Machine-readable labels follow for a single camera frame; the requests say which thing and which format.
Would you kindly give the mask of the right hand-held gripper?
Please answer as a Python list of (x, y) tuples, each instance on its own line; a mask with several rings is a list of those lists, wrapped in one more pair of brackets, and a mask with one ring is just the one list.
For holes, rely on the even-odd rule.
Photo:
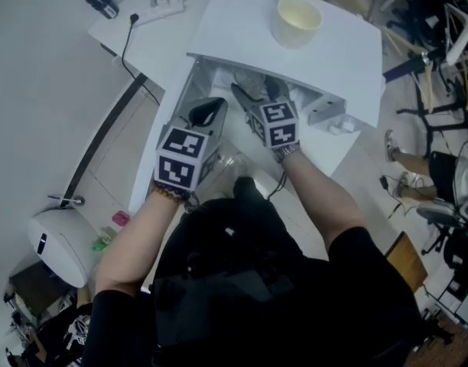
[(285, 81), (273, 76), (264, 79), (268, 100), (252, 98), (241, 86), (231, 84), (231, 91), (242, 109), (246, 111), (252, 131), (270, 149), (292, 145), (299, 141), (299, 119), (291, 102), (290, 90)]

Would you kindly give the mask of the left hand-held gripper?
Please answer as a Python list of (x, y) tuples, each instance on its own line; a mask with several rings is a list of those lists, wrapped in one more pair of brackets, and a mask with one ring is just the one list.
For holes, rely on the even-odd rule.
[(207, 97), (185, 103), (178, 117), (192, 129), (167, 124), (158, 141), (154, 179), (183, 190), (195, 190), (213, 170), (219, 155), (228, 102)]

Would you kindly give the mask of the cream cup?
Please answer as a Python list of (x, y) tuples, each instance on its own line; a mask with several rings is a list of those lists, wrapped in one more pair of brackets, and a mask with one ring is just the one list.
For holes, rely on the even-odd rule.
[(279, 0), (275, 10), (272, 34), (288, 49), (305, 46), (320, 29), (322, 14), (305, 0)]

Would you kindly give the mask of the white cabinet appliance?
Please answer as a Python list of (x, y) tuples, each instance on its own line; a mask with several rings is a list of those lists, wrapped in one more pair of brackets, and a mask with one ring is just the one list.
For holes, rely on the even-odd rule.
[(357, 127), (376, 126), (382, 97), (382, 36), (361, 18), (322, 0), (305, 0), (322, 14), (321, 28), (299, 49), (273, 37), (279, 0), (192, 0), (180, 15), (132, 35), (131, 64), (164, 89), (138, 166), (128, 205), (138, 211), (154, 169), (154, 150), (189, 79), (195, 60), (230, 63), (294, 83), (299, 111), (315, 91), (343, 99)]

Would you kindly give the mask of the person's right forearm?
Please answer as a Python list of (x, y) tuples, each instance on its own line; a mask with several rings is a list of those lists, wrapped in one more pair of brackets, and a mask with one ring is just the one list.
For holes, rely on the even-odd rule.
[(281, 165), (311, 222), (321, 234), (326, 250), (344, 232), (366, 226), (352, 196), (302, 151), (287, 155)]

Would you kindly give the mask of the person's left forearm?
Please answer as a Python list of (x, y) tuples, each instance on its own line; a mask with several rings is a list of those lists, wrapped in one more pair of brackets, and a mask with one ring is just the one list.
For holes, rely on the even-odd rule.
[(120, 291), (134, 297), (141, 290), (179, 206), (157, 191), (149, 195), (105, 249), (96, 271), (96, 294)]

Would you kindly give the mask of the black table leg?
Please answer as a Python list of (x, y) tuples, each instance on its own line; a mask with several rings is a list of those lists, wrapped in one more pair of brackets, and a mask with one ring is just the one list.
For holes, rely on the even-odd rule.
[[(109, 130), (115, 124), (117, 118), (122, 114), (125, 107), (129, 104), (129, 102), (132, 100), (135, 94), (139, 91), (139, 88), (143, 84), (145, 84), (146, 79), (146, 75), (140, 73), (136, 79), (132, 80), (132, 82), (120, 95), (120, 97), (112, 106), (112, 108), (108, 111), (105, 118), (96, 130), (96, 133), (92, 136), (88, 147), (83, 153), (81, 161), (78, 163), (76, 170), (73, 176), (71, 177), (68, 187), (64, 193), (64, 196), (66, 198), (71, 198), (74, 195), (79, 182), (81, 181), (86, 169), (89, 166), (90, 161), (93, 159), (93, 156), (97, 152), (99, 146), (102, 144), (103, 139), (107, 136)], [(59, 207), (65, 208), (68, 205), (69, 203), (66, 204), (60, 202)]]

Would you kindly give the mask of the black metal pole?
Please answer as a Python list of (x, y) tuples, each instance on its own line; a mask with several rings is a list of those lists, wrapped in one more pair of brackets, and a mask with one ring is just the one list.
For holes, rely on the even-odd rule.
[(405, 61), (402, 64), (388, 70), (383, 73), (383, 77), (386, 83), (390, 83), (403, 76), (410, 75), (412, 73), (419, 73), (431, 64), (431, 60), (428, 57), (428, 52), (420, 52), (418, 55)]

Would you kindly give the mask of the black floor stand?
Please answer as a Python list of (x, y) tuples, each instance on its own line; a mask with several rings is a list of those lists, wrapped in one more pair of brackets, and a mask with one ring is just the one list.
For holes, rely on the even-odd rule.
[[(433, 112), (429, 112), (424, 108), (424, 103), (421, 98), (421, 92), (418, 87), (415, 87), (416, 99), (417, 99), (417, 108), (416, 109), (399, 109), (396, 113), (400, 114), (409, 114), (417, 116), (423, 123), (425, 128), (425, 138), (426, 138), (426, 147), (424, 157), (429, 158), (431, 154), (432, 144), (434, 140), (435, 133), (444, 133), (450, 131), (468, 131), (468, 110), (466, 110), (466, 102), (458, 101), (453, 102), (448, 105), (438, 106), (433, 109)], [(463, 113), (463, 120), (461, 122), (445, 125), (431, 125), (427, 117), (429, 115), (439, 115), (447, 112), (457, 112), (461, 111)]]

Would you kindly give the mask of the black chest pack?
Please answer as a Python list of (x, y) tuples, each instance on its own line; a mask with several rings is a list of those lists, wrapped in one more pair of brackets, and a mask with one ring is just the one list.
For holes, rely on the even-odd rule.
[(184, 273), (152, 284), (160, 347), (263, 333), (290, 310), (294, 285), (273, 255), (251, 264), (192, 259)]

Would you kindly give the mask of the white round appliance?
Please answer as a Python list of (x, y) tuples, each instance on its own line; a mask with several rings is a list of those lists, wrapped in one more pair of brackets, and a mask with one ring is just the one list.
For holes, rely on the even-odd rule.
[(82, 288), (98, 261), (96, 230), (75, 209), (52, 209), (28, 222), (28, 238), (44, 264), (69, 285)]

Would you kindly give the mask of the grey office chair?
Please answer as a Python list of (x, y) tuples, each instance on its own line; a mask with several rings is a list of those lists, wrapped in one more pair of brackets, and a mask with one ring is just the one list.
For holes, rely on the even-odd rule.
[(428, 248), (422, 248), (422, 255), (427, 255), (433, 250), (440, 252), (445, 239), (451, 236), (453, 230), (466, 227), (465, 220), (455, 206), (443, 201), (423, 202), (418, 205), (416, 213), (426, 219), (429, 225), (435, 226), (439, 232), (438, 237)]

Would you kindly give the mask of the brown wooden stool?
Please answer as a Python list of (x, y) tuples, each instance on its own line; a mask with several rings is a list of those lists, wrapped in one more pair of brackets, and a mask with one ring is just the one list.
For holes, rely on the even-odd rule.
[(408, 234), (401, 232), (385, 257), (415, 293), (424, 285), (428, 273)]

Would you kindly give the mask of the person's black shirt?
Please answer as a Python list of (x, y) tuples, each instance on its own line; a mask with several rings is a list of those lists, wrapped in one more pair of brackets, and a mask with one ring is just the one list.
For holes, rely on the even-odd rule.
[(184, 273), (195, 255), (245, 264), (273, 255), (294, 285), (290, 310), (263, 333), (160, 347), (152, 291), (102, 291), (82, 367), (401, 367), (421, 325), (410, 287), (364, 228), (339, 236), (328, 259), (308, 258), (268, 201), (210, 200), (182, 216), (154, 279)]

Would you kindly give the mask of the white chair frame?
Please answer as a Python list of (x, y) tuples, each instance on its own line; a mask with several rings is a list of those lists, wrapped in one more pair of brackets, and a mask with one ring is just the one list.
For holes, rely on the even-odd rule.
[[(460, 9), (453, 5), (446, 3), (444, 5), (445, 13), (445, 51), (446, 62), (448, 66), (453, 66), (462, 55), (468, 44), (468, 14), (462, 12)], [(457, 19), (461, 25), (461, 31), (455, 31), (457, 34), (456, 39), (450, 34), (454, 29), (454, 19)]]

